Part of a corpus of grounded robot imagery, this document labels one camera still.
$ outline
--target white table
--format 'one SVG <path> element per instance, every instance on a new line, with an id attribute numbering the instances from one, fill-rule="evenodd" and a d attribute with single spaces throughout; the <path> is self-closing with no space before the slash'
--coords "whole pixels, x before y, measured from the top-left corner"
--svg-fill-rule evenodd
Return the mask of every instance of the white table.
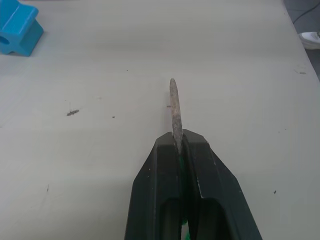
<path id="1" fill-rule="evenodd" d="M 122 240 L 170 78 L 262 238 L 319 238 L 320 83 L 280 0 L 27 3 L 44 35 L 0 55 L 1 240 Z"/>

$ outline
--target pliers jaw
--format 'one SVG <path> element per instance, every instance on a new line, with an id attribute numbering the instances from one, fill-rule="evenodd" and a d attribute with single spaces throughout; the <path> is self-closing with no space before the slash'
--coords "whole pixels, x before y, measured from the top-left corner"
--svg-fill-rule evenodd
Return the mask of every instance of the pliers jaw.
<path id="1" fill-rule="evenodd" d="M 136 176 L 125 240 L 262 240 L 235 176 L 203 136 L 183 130 L 183 167 L 171 132 L 159 137 Z"/>

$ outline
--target dark speck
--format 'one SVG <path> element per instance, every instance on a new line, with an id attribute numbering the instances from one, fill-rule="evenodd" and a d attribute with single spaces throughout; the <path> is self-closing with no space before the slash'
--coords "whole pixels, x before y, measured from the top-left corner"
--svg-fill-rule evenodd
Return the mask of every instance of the dark speck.
<path id="1" fill-rule="evenodd" d="M 297 71 L 297 70 L 294 70 L 297 74 L 307 74 L 306 72 L 304 71 Z"/>
<path id="2" fill-rule="evenodd" d="M 69 116 L 71 116 L 71 115 L 75 115 L 75 114 L 78 113 L 78 112 L 79 112 L 79 109 L 74 110 L 74 111 L 70 111 L 70 112 L 67 114 L 67 116 L 69 117 Z"/>

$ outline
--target white object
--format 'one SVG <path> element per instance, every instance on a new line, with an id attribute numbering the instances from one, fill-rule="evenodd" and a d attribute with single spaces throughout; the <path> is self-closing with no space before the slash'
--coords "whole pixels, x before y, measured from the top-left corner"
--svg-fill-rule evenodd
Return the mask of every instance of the white object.
<path id="1" fill-rule="evenodd" d="M 283 1 L 32 4 L 32 56 L 0 55 L 0 240 L 123 240 L 171 78 L 262 239 L 319 239 L 320 83 Z"/>
<path id="2" fill-rule="evenodd" d="M 318 32 L 312 31 L 299 33 L 299 38 L 301 39 L 301 42 L 305 49 L 320 49 L 320 37 Z"/>

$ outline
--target floor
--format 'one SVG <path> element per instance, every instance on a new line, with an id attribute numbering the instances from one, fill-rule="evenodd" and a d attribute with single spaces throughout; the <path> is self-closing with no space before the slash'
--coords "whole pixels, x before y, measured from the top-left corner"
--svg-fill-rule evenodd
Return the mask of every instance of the floor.
<path id="1" fill-rule="evenodd" d="M 284 5 L 292 21 L 306 10 L 314 7 L 319 0 L 284 0 Z M 297 33 L 320 31 L 320 6 L 302 16 L 294 24 Z M 310 62 L 320 79 L 320 50 L 306 50 Z"/>

